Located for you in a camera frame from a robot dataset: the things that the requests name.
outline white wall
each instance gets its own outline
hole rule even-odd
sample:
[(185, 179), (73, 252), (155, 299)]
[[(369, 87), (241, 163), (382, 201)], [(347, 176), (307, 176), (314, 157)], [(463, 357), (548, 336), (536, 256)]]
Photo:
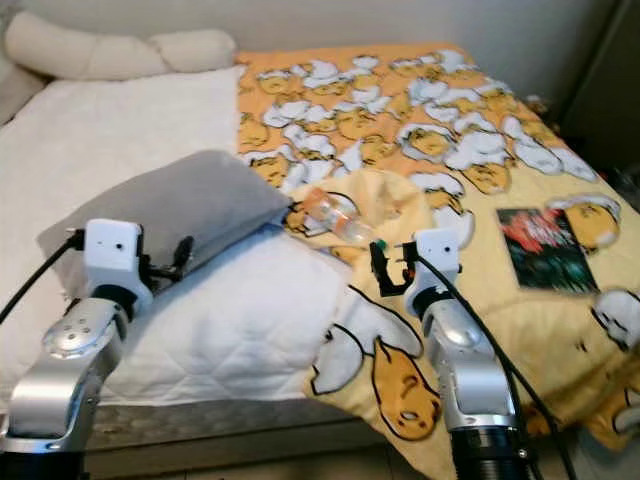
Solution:
[(23, 0), (60, 24), (140, 36), (224, 28), (244, 49), (451, 41), (521, 94), (562, 101), (615, 0)]

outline cream bolster pillow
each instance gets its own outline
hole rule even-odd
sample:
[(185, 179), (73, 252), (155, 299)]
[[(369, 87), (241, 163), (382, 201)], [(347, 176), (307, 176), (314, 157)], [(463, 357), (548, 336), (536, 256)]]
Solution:
[(152, 42), (94, 35), (21, 12), (7, 28), (5, 48), (9, 58), (20, 65), (70, 80), (127, 80), (173, 71), (213, 70), (233, 63), (235, 42), (224, 32), (202, 30), (154, 38)]

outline gray pillow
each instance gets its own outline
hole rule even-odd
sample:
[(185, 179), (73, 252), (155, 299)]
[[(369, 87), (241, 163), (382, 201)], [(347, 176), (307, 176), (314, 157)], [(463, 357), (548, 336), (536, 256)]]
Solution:
[[(289, 204), (228, 153), (202, 151), (107, 190), (42, 232), (38, 243), (48, 257), (68, 237), (67, 228), (84, 228), (92, 218), (125, 220), (144, 227), (144, 253), (154, 265), (172, 263), (180, 240), (193, 236), (192, 271)], [(70, 295), (86, 294), (82, 252), (67, 252), (53, 268)]]

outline book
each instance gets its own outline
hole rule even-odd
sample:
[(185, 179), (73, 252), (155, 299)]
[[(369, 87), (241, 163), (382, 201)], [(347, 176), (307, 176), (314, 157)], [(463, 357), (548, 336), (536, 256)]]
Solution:
[(597, 292), (589, 265), (563, 210), (498, 210), (518, 284), (569, 293)]

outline black cable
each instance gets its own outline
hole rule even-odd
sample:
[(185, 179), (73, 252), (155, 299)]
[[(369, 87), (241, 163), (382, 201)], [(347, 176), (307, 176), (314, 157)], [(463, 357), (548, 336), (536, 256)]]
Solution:
[(46, 272), (51, 265), (56, 263), (56, 261), (70, 248), (75, 248), (77, 250), (82, 250), (84, 246), (84, 230), (75, 230), (74, 233), (65, 240), (65, 242), (60, 245), (58, 250), (53, 252), (49, 258), (45, 260), (45, 262), (38, 268), (33, 274), (29, 277), (29, 279), (20, 287), (11, 300), (5, 305), (0, 312), (0, 324), (4, 322), (4, 319), (9, 316), (11, 311), (17, 305), (22, 297), (29, 291), (29, 289), (33, 286), (34, 283), (38, 281), (38, 279), (42, 276), (44, 272)]
[[(489, 343), (495, 350), (496, 355), (500, 360), (500, 363), (502, 364), (502, 367), (505, 370), (505, 373), (507, 376), (507, 382), (509, 383), (509, 388), (512, 389), (511, 394), (514, 396), (513, 403), (519, 404), (520, 401), (519, 401), (517, 389), (515, 388), (515, 386), (511, 385), (511, 383), (513, 383), (513, 378), (511, 378), (511, 381), (509, 380), (510, 374), (515, 375), (518, 381), (520, 382), (520, 384), (527, 391), (527, 393), (529, 394), (533, 402), (536, 404), (536, 407), (544, 417), (545, 421), (549, 425), (549, 430), (551, 431), (551, 438), (553, 440), (553, 443), (556, 446), (556, 449), (560, 454), (560, 458), (562, 459), (564, 469), (567, 472), (567, 477), (570, 480), (577, 480), (576, 472), (575, 472), (575, 469), (573, 468), (573, 464), (571, 463), (571, 458), (569, 457), (567, 448), (562, 442), (562, 440), (560, 440), (560, 434), (558, 432), (558, 427), (556, 426), (555, 420), (553, 419), (551, 412), (549, 412), (549, 409), (547, 409), (542, 399), (538, 396), (536, 391), (529, 384), (529, 382), (524, 377), (524, 375), (520, 372), (520, 370), (518, 370), (518, 367), (516, 367), (511, 361), (511, 359), (507, 356), (507, 354), (504, 353), (504, 351), (502, 350), (502, 347), (500, 347), (500, 344), (495, 339), (495, 337), (493, 336), (489, 328), (485, 325), (485, 323), (482, 321), (480, 316), (475, 312), (475, 310), (469, 304), (469, 302), (467, 302), (467, 300), (462, 296), (460, 291), (449, 281), (447, 277), (445, 277), (436, 267), (434, 267), (427, 260), (422, 258), (420, 255), (417, 255), (416, 259), (422, 265), (427, 267), (431, 271), (431, 273), (433, 273), (436, 276), (436, 278), (440, 280), (445, 285), (445, 287), (447, 287), (451, 295), (460, 302), (460, 304), (464, 307), (464, 309), (469, 313), (469, 315), (471, 315), (471, 317), (478, 324), (478, 327), (480, 327), (480, 330), (482, 330), (482, 333), (484, 333), (484, 335), (487, 337), (487, 339), (489, 340)], [(534, 470), (533, 473), (534, 475), (536, 475), (536, 474), (539, 474), (539, 471)]]

